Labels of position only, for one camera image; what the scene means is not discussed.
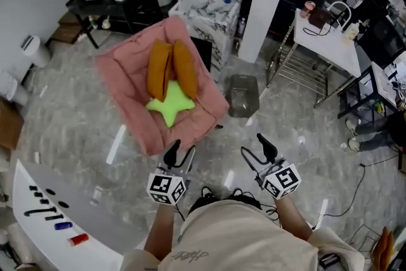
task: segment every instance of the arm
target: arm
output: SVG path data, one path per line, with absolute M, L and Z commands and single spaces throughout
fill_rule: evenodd
M 282 228 L 290 232 L 293 236 L 307 241 L 312 234 L 312 230 L 296 209 L 289 197 L 275 200 L 278 209 L 279 220 Z
M 160 204 L 144 250 L 162 261 L 172 251 L 174 207 Z

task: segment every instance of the gray floor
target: gray floor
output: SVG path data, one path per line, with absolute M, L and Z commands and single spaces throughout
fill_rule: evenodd
M 32 96 L 24 109 L 25 124 L 12 162 L 16 158 L 33 161 L 34 152 L 39 151 L 43 164 L 80 186 L 86 195 L 92 196 L 97 185 L 104 188 L 102 204 L 109 213 L 147 230 L 157 205 L 148 198 L 145 186 L 148 174 L 157 165 L 157 157 L 139 154 L 137 144 L 127 134 L 113 164 L 106 164 L 122 121 L 94 65 L 96 55 L 126 37 L 112 34 L 99 50 L 88 39 L 72 46 L 52 44 L 51 63 L 36 70 L 33 79 L 27 82 L 32 87 Z M 103 38 L 106 35 L 99 32 L 98 42 Z M 264 43 L 255 64 L 232 56 L 219 87 L 223 89 L 232 74 L 248 74 L 257 77 L 261 94 L 265 89 L 262 57 L 275 47 L 273 41 Z M 41 98 L 45 85 L 48 88 Z M 363 173 L 359 164 L 377 162 L 395 153 L 388 148 L 359 154 L 350 151 L 346 148 L 350 134 L 344 119 L 337 120 L 338 99 L 332 98 L 316 110 L 314 102 L 312 92 L 277 77 L 262 94 L 261 107 L 251 119 L 226 116 L 223 129 L 211 131 L 196 143 L 192 182 L 180 203 L 181 211 L 187 213 L 203 185 L 211 186 L 221 195 L 240 187 L 251 191 L 261 202 L 272 203 L 270 194 L 261 193 L 240 154 L 243 145 L 260 155 L 257 132 L 297 166 L 302 184 L 292 198 L 309 223 L 317 222 L 324 199 L 328 199 L 327 213 L 345 211 Z M 392 159 L 368 168 L 348 213 L 340 218 L 326 216 L 322 225 L 331 227 L 348 241 L 363 223 L 378 232 L 384 225 L 394 228 L 404 224 L 406 179 L 397 171 L 396 164 L 397 160 Z M 177 218 L 177 230 L 180 224 Z

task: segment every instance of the person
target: person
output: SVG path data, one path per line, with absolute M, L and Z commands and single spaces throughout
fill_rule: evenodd
M 406 147 L 406 112 L 398 111 L 390 116 L 360 125 L 347 119 L 345 125 L 353 135 L 353 138 L 348 140 L 348 146 L 355 152 L 364 152 L 392 145 Z M 368 135 L 370 133 L 377 134 L 366 142 L 355 140 L 358 135 Z
M 363 270 L 363 256 L 331 229 L 313 231 L 291 199 L 275 201 L 282 228 L 241 189 L 219 200 L 208 187 L 190 208 L 172 248 L 174 207 L 161 204 L 144 250 L 124 255 L 121 271 L 317 270 L 318 256 L 336 253 L 347 270 Z

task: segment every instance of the green star pillow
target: green star pillow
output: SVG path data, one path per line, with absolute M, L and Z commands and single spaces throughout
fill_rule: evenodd
M 175 122 L 175 117 L 182 110 L 190 110 L 195 107 L 195 103 L 183 94 L 177 81 L 169 81 L 164 102 L 154 98 L 146 108 L 150 111 L 158 111 L 162 114 L 165 124 L 170 128 Z

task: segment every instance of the black drawing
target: black drawing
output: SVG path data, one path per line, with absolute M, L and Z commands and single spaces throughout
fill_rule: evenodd
M 185 187 L 183 186 L 183 183 L 180 182 L 176 189 L 172 192 L 172 198 L 175 200 L 175 202 L 180 198 L 182 193 L 184 193 Z
M 167 176 L 157 175 L 152 181 L 150 191 L 167 193 L 171 184 L 172 178 Z
M 280 197 L 284 197 L 285 195 L 288 195 L 289 193 L 292 193 L 293 191 L 296 190 L 296 188 L 298 187 L 299 184 L 294 185 L 291 188 L 288 188 Z
M 277 197 L 279 195 L 280 190 L 277 187 L 275 187 L 274 185 L 272 185 L 272 183 L 269 182 L 268 180 L 266 180 L 264 188 L 265 188 L 265 190 L 270 192 L 271 195 L 274 197 Z
M 277 177 L 281 186 L 283 186 L 284 188 L 290 187 L 291 185 L 299 181 L 290 167 L 287 167 L 283 171 L 276 172 L 275 176 Z
M 171 201 L 166 195 L 151 193 L 155 202 L 171 204 Z

